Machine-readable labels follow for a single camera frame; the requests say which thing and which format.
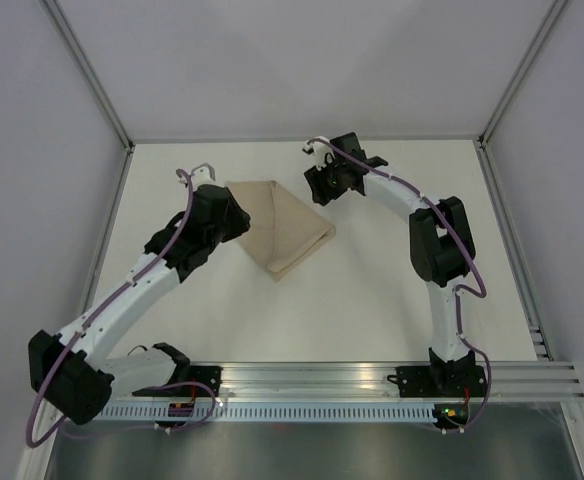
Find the left aluminium frame post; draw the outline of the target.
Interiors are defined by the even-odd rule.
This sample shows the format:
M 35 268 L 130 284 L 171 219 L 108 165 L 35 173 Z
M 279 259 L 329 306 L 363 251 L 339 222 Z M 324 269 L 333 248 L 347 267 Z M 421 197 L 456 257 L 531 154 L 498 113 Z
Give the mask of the left aluminium frame post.
M 81 77 L 88 86 L 97 107 L 104 115 L 106 122 L 115 133 L 124 151 L 126 153 L 131 152 L 134 147 L 134 142 L 116 112 L 60 2 L 56 0 L 41 0 L 39 4 L 68 50 Z

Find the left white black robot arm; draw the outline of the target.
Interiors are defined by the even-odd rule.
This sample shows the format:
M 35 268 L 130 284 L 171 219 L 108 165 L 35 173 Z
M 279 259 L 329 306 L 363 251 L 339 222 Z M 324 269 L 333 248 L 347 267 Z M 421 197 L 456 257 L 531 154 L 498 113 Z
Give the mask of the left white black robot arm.
M 77 425 L 93 420 L 113 398 L 178 396 L 190 384 L 190 360 L 162 342 L 139 354 L 111 357 L 121 338 L 162 297 L 204 265 L 222 243 L 249 230 L 250 217 L 227 187 L 202 185 L 155 233 L 109 297 L 52 335 L 28 343 L 32 388 Z

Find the aluminium mounting rail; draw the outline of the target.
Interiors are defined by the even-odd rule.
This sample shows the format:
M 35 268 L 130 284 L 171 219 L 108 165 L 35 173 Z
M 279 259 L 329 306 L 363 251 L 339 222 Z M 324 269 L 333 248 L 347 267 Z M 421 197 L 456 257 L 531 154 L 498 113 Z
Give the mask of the aluminium mounting rail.
M 387 377 L 425 362 L 226 362 L 221 395 L 238 401 L 384 401 L 399 397 Z M 492 402 L 584 401 L 576 368 L 562 361 L 491 364 Z

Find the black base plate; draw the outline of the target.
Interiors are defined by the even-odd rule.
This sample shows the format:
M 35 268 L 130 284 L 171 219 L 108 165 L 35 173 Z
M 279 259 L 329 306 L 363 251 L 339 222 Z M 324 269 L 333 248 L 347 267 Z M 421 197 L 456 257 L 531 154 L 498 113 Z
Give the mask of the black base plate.
M 401 398 L 480 398 L 488 389 L 486 375 L 480 366 L 462 372 L 401 366 L 385 379 L 397 387 Z
M 215 396 L 219 394 L 222 384 L 222 367 L 218 365 L 194 365 L 188 369 L 181 369 L 170 379 L 170 384 L 183 382 L 198 382 L 206 385 Z M 194 385 L 177 386 L 171 389 L 171 396 L 174 397 L 210 397 L 210 394 Z

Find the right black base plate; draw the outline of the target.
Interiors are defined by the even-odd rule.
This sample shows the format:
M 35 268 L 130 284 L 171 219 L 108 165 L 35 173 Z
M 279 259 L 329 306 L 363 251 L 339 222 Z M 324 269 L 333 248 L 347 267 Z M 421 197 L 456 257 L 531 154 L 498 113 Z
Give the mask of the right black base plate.
M 385 379 L 397 387 L 401 398 L 480 398 L 488 389 L 486 375 L 480 366 L 462 372 L 401 366 Z

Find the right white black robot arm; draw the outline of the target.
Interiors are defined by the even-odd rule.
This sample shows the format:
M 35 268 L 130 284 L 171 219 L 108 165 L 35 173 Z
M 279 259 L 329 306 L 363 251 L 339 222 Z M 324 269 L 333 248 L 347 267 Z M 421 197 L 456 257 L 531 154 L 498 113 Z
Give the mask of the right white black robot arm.
M 314 166 L 304 172 L 314 203 L 325 206 L 355 191 L 407 223 L 411 265 L 425 282 L 430 299 L 433 335 L 428 381 L 441 395 L 454 393 L 465 381 L 461 367 L 474 364 L 474 355 L 459 338 L 453 299 L 471 271 L 468 262 L 476 256 L 463 202 L 456 196 L 425 196 L 387 161 L 367 156 L 353 132 L 332 140 L 309 139 L 302 150 L 314 159 Z

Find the aluminium frame post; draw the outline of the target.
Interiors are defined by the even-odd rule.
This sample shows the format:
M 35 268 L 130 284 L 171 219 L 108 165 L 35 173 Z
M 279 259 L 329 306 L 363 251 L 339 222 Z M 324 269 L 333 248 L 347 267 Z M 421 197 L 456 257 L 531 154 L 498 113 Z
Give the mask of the aluminium frame post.
M 484 128 L 477 135 L 475 144 L 478 148 L 485 149 L 494 136 L 570 4 L 570 0 L 553 0 L 551 2 Z
M 124 151 L 126 153 L 131 152 L 134 147 L 134 142 L 116 112 L 60 2 L 56 0 L 41 0 L 39 4 L 68 50 L 81 77 L 88 86 L 97 107 L 104 115 L 106 122 L 115 133 Z

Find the beige cloth napkin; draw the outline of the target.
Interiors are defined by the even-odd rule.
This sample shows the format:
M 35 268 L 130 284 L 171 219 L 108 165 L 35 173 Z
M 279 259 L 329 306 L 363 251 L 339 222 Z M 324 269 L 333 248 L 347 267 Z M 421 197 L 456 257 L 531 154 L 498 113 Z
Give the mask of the beige cloth napkin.
M 227 187 L 250 216 L 238 238 L 246 254 L 279 281 L 336 234 L 335 226 L 276 181 L 229 182 Z

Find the right aluminium frame post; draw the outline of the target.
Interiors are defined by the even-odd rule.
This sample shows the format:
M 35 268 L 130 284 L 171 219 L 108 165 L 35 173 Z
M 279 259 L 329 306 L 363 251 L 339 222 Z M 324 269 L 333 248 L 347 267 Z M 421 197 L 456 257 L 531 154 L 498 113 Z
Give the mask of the right aluminium frame post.
M 478 148 L 485 149 L 494 136 L 570 4 L 570 0 L 553 0 L 551 2 L 484 128 L 477 135 L 475 144 Z

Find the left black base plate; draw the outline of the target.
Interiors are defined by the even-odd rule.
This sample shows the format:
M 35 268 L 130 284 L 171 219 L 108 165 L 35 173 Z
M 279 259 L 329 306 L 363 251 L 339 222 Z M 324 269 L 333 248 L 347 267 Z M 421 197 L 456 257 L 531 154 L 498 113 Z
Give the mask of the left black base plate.
M 222 367 L 218 365 L 194 365 L 188 369 L 181 369 L 170 379 L 170 384 L 183 382 L 198 382 L 206 385 L 215 396 L 219 394 L 222 384 Z M 210 394 L 194 385 L 177 386 L 171 389 L 171 396 L 174 397 L 210 397 Z

